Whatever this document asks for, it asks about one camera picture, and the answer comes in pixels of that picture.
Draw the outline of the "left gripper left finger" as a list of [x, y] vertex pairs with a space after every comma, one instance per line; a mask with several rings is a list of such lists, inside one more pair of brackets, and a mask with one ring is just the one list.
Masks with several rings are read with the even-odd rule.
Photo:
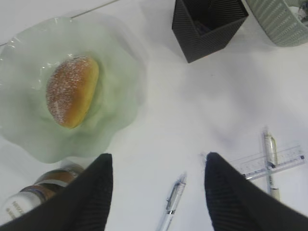
[[113, 195], [113, 158], [98, 156], [48, 201], [5, 224], [2, 231], [103, 231]]

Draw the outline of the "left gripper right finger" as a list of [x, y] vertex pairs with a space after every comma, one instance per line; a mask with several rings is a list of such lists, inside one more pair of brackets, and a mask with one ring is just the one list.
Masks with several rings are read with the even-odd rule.
[[218, 153], [205, 163], [205, 198], [216, 231], [306, 231], [308, 218], [263, 192]]

